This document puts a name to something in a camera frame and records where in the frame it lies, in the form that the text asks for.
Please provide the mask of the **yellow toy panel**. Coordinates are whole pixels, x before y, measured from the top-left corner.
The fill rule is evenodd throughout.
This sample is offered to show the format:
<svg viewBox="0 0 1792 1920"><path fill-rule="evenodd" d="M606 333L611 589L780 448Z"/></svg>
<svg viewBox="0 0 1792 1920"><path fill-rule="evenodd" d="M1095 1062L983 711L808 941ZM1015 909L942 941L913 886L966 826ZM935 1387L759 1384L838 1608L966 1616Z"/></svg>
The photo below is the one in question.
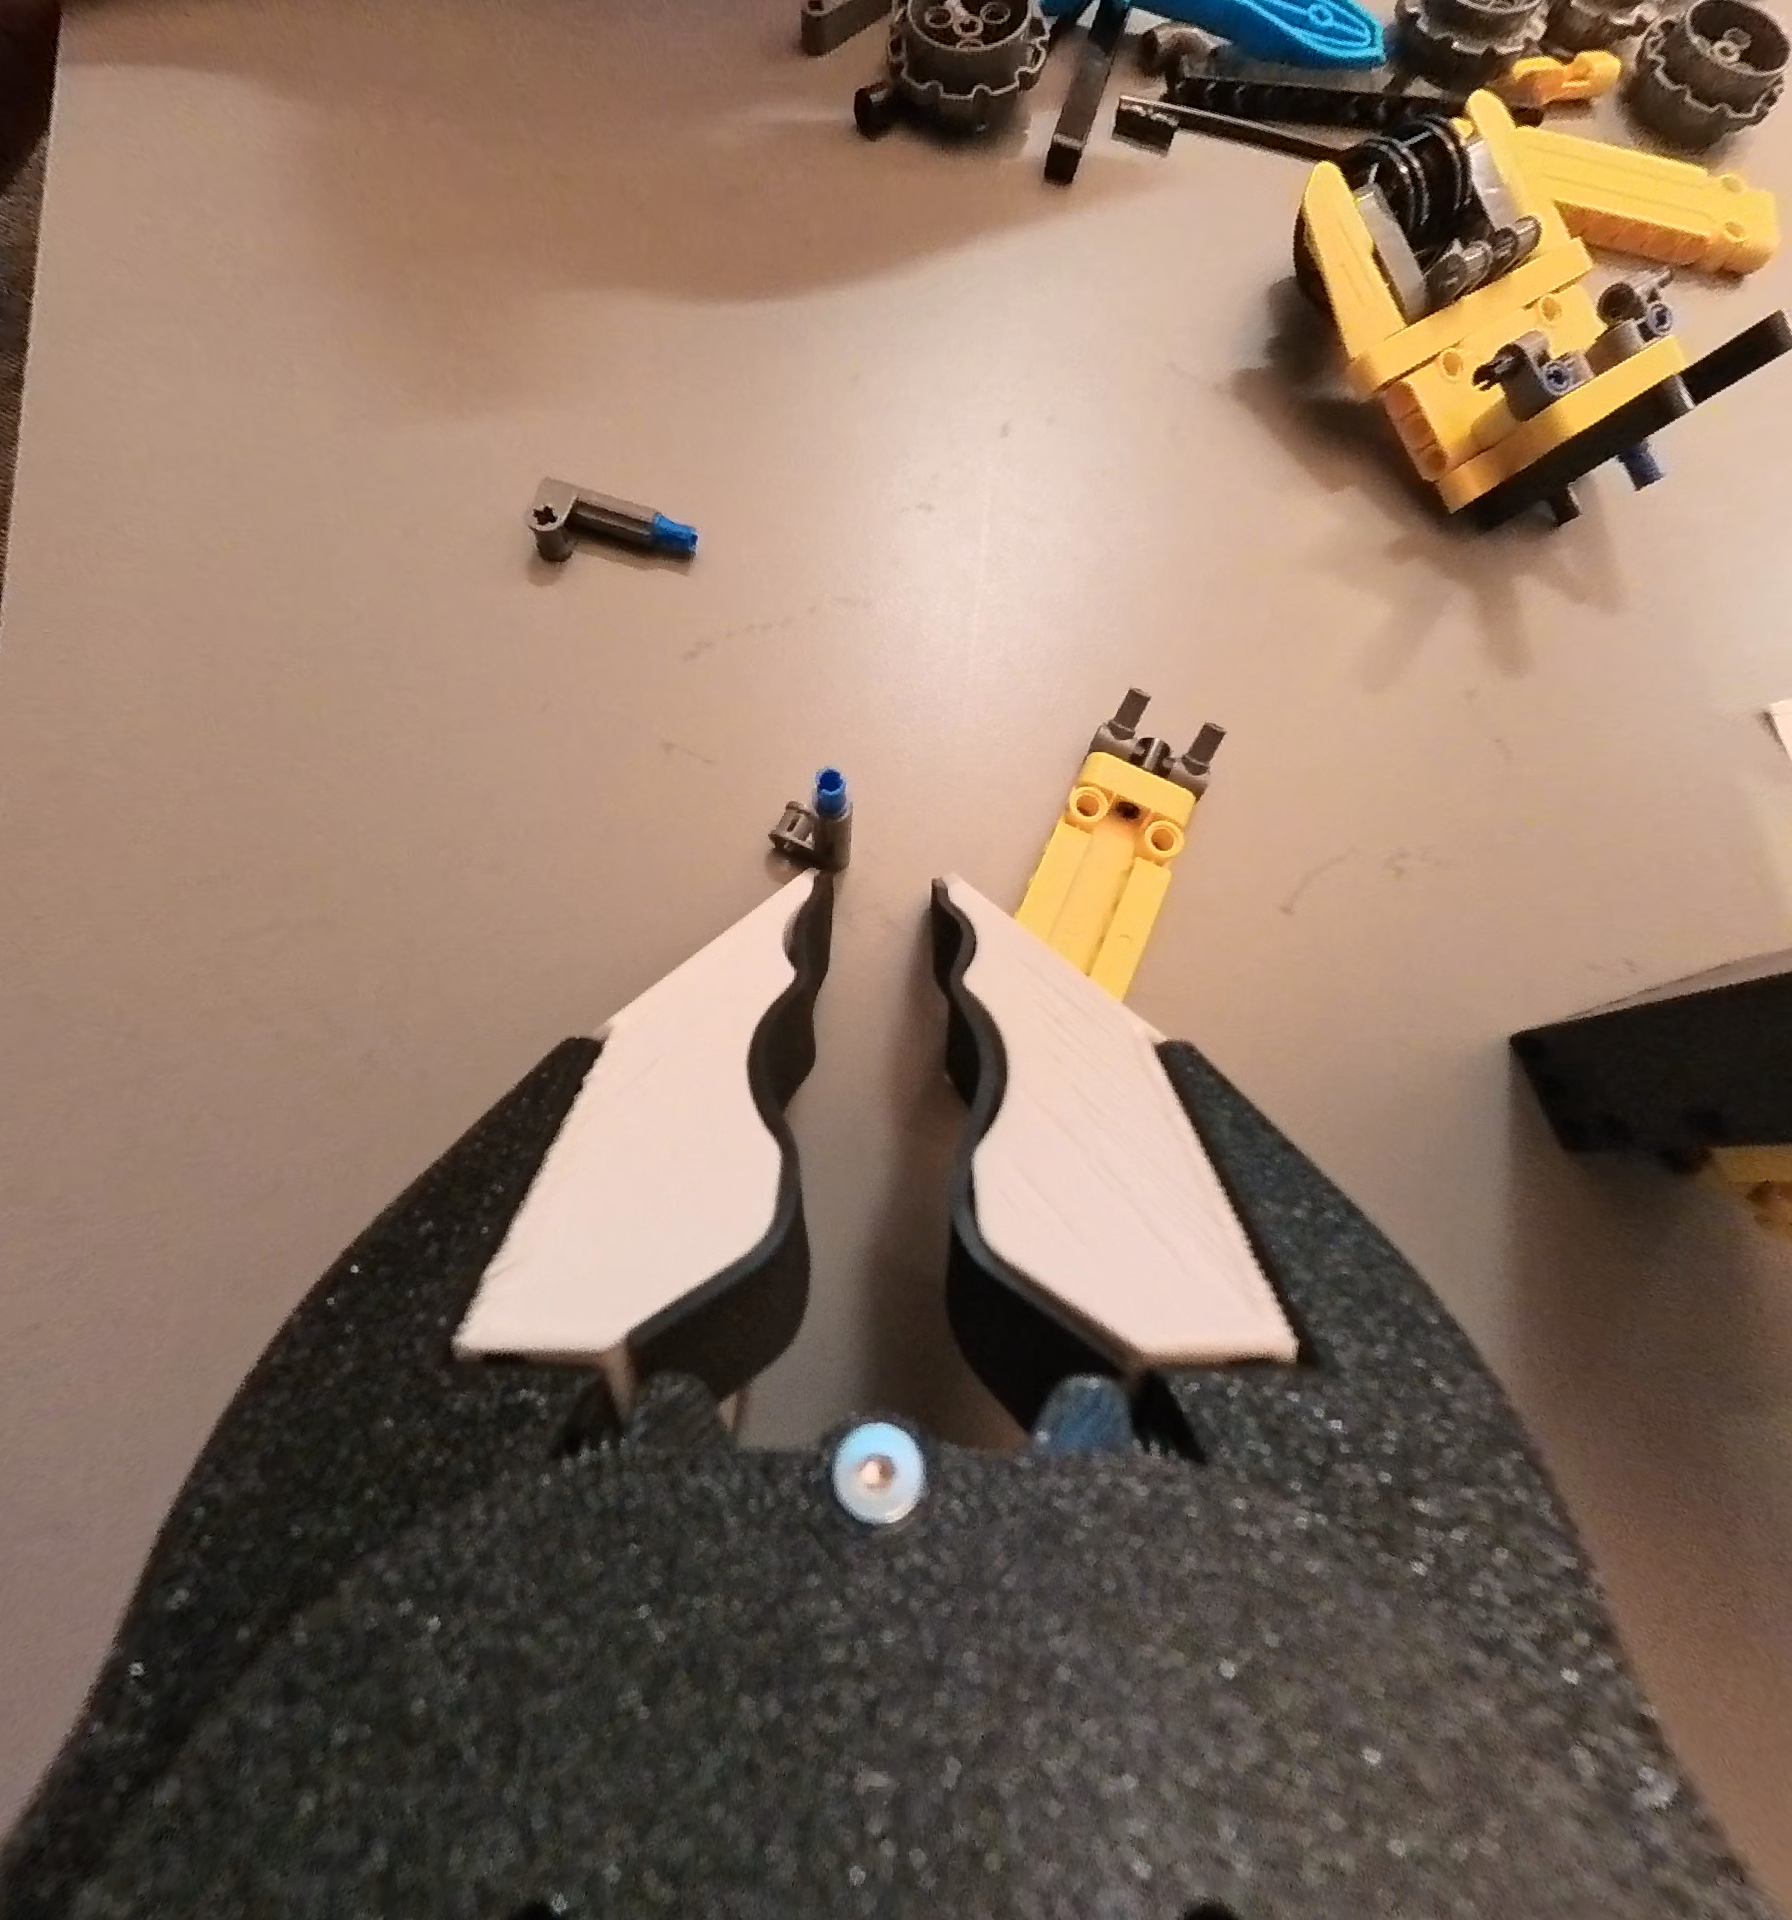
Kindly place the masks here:
<svg viewBox="0 0 1792 1920"><path fill-rule="evenodd" d="M1533 207L1541 240L1533 259L1586 242L1623 256L1701 273L1748 275L1782 242L1773 195L1737 174L1653 158L1603 141L1530 128L1488 92L1466 99L1467 118Z"/></svg>

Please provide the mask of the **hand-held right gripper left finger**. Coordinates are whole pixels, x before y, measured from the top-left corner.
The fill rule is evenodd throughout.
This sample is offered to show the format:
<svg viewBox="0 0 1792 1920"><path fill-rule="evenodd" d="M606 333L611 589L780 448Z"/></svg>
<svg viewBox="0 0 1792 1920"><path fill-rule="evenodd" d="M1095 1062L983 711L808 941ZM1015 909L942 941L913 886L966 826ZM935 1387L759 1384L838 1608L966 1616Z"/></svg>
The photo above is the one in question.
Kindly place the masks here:
<svg viewBox="0 0 1792 1920"><path fill-rule="evenodd" d="M815 1064L834 883L790 880L615 1012L453 1353L741 1395L793 1345L810 1239L789 1103Z"/></svg>

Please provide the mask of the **long grey connector blue pin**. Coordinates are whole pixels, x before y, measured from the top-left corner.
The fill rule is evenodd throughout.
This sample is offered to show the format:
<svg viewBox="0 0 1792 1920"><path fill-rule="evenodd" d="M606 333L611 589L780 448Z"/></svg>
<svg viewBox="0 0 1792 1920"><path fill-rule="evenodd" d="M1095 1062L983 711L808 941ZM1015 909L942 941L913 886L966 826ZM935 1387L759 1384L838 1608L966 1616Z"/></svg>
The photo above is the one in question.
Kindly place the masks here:
<svg viewBox="0 0 1792 1920"><path fill-rule="evenodd" d="M539 561L549 565L567 563L584 542L602 542L684 563L692 561L698 551L698 532L692 525L563 480L539 483L525 525Z"/></svg>

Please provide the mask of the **yellow toy vehicle assembly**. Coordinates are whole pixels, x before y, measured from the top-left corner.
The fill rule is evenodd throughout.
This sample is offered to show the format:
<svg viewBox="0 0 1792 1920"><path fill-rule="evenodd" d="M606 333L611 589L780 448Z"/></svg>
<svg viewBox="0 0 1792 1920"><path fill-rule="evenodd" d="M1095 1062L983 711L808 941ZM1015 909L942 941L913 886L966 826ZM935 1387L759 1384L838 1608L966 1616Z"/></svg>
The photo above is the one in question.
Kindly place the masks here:
<svg viewBox="0 0 1792 1920"><path fill-rule="evenodd" d="M1775 311L1691 356L1676 271L1541 226L1467 118L1380 139L1374 172L1322 160L1292 233L1299 288L1331 319L1349 388L1380 406L1448 516L1478 530L1537 509L1577 516L1575 485L1620 467L1659 480L1651 438L1792 352Z"/></svg>

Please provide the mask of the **black box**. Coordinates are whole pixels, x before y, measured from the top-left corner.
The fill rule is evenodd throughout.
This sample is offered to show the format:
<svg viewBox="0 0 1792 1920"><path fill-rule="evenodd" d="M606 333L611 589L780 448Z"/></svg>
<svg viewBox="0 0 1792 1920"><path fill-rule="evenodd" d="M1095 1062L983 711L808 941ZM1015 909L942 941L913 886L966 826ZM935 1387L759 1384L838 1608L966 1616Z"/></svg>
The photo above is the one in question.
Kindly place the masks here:
<svg viewBox="0 0 1792 1920"><path fill-rule="evenodd" d="M1509 1036L1554 1140L1700 1173L1792 1245L1792 948Z"/></svg>

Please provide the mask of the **small grey connector blue pin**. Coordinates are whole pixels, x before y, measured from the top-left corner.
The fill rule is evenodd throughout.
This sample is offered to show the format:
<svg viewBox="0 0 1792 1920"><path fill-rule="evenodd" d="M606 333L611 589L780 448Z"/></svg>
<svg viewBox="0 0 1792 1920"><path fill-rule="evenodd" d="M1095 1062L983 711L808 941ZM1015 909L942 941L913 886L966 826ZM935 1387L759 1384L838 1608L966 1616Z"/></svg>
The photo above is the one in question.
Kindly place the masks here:
<svg viewBox="0 0 1792 1920"><path fill-rule="evenodd" d="M768 846L794 866L817 872L842 872L850 864L855 806L847 776L824 767L814 776L808 798L789 802L768 830Z"/></svg>

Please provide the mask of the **pile of toy building parts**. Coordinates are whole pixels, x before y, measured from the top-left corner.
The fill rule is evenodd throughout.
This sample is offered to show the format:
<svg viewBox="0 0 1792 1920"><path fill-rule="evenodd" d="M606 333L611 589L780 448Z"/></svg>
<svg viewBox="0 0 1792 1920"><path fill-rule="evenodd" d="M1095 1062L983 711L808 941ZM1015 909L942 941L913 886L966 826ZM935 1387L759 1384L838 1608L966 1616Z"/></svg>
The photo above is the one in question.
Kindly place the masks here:
<svg viewBox="0 0 1792 1920"><path fill-rule="evenodd" d="M879 28L884 76L858 88L864 136L900 122L952 135L997 127L1041 79L1054 39L1089 16L1047 158L1067 184L1134 13L1156 21L1143 56L1165 95L1120 107L1120 135L1166 148L1215 139L1374 172L1380 139L1452 128L1485 88L1537 127L1563 104L1630 87L1659 143L1703 154L1763 122L1792 67L1792 33L1763 4L1374 4L1337 3L812 3L801 47L824 56Z"/></svg>

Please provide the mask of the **yellow panel with grey connectors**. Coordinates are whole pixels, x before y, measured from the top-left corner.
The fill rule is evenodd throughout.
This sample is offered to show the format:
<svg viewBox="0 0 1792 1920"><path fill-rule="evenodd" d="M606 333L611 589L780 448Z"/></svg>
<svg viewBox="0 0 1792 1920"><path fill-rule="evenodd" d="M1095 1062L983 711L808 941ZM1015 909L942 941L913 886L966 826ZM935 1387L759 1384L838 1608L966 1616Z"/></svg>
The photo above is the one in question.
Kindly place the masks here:
<svg viewBox="0 0 1792 1920"><path fill-rule="evenodd" d="M1095 732L1015 922L1114 999L1153 940L1227 740L1204 724L1184 750L1146 732L1150 693L1132 688Z"/></svg>

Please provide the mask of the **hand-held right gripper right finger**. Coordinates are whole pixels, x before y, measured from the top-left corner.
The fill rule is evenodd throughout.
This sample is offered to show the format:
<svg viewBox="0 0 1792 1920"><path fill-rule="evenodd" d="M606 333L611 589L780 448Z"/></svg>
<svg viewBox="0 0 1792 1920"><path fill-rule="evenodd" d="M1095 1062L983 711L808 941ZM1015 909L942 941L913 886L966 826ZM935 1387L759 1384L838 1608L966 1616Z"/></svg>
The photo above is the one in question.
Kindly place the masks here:
<svg viewBox="0 0 1792 1920"><path fill-rule="evenodd" d="M1073 1378L1292 1364L1299 1332L1163 1036L971 881L931 883L949 1174L948 1320L1021 1426Z"/></svg>

